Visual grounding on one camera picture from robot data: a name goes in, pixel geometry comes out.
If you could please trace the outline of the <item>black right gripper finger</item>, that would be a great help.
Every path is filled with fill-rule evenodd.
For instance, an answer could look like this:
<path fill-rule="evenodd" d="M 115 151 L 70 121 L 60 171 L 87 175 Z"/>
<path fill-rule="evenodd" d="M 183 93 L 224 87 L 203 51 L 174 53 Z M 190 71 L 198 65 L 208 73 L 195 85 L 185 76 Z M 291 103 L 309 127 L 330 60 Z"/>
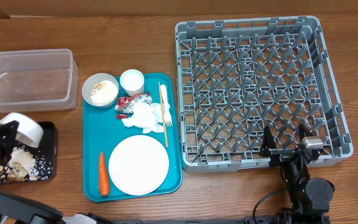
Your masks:
<path fill-rule="evenodd" d="M 303 123 L 300 123 L 298 125 L 298 134 L 299 134 L 300 139 L 303 139 L 304 137 L 313 136 L 313 134 L 310 132 L 310 130 Z"/>
<path fill-rule="evenodd" d="M 264 127 L 264 136 L 263 136 L 263 141 L 262 141 L 262 146 L 261 148 L 263 150 L 265 149 L 276 149 L 276 144 L 274 141 L 274 137 L 271 133 L 271 130 L 269 128 L 269 126 Z"/>

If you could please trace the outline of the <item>white ceramic bowl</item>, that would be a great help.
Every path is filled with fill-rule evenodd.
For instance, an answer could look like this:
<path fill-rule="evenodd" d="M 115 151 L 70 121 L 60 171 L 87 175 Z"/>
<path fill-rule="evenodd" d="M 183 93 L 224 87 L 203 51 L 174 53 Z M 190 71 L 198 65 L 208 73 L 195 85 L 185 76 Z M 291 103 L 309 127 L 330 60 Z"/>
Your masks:
<path fill-rule="evenodd" d="M 30 147 L 39 147 L 44 134 L 44 130 L 39 123 L 24 114 L 12 112 L 0 120 L 0 126 L 11 121 L 17 121 L 19 123 L 16 140 Z"/>

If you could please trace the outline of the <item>grey bowl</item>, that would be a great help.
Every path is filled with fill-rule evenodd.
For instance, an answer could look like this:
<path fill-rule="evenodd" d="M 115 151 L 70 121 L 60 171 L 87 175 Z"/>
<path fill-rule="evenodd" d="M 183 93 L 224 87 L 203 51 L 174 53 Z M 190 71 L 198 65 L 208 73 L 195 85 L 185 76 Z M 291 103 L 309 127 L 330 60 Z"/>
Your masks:
<path fill-rule="evenodd" d="M 108 73 L 90 76 L 82 86 L 83 99 L 91 106 L 109 107 L 118 99 L 119 84 Z"/>

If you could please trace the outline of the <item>orange carrot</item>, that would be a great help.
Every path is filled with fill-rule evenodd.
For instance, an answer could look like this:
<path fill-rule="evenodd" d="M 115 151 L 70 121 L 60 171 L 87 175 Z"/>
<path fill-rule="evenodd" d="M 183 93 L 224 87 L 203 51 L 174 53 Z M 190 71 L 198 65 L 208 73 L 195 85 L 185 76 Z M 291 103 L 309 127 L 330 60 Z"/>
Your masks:
<path fill-rule="evenodd" d="M 103 152 L 99 154 L 99 193 L 101 196 L 106 197 L 110 193 L 109 177 L 105 163 L 105 156 Z"/>

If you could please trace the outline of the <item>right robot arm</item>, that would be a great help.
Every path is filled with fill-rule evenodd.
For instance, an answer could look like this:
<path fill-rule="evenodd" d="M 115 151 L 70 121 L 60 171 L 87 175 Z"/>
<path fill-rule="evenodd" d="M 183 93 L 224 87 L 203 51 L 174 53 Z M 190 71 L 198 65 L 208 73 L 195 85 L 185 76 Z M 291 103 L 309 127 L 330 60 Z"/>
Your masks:
<path fill-rule="evenodd" d="M 264 137 L 259 155 L 270 158 L 270 167 L 279 167 L 280 176 L 286 187 L 262 197 L 254 206 L 252 215 L 244 218 L 244 223 L 288 223 L 325 224 L 329 223 L 330 201 L 335 186 L 332 182 L 311 178 L 307 165 L 319 158 L 324 151 L 323 141 L 313 135 L 304 124 L 298 125 L 300 143 L 293 149 L 278 149 L 271 130 L 264 127 Z M 287 191 L 290 208 L 281 208 L 273 216 L 257 216 L 258 206 L 269 197 Z"/>

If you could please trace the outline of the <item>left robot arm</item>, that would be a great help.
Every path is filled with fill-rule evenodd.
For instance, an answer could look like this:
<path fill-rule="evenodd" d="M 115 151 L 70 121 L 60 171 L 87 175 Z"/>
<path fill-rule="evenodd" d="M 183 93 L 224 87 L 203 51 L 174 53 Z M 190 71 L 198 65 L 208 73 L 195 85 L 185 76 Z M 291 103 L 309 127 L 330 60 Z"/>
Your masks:
<path fill-rule="evenodd" d="M 0 165 L 10 159 L 16 141 L 19 123 L 11 121 L 0 126 Z M 71 217 L 46 204 L 0 191 L 0 223 L 4 217 L 15 219 L 16 223 L 111 223 L 93 213 L 79 213 Z"/>

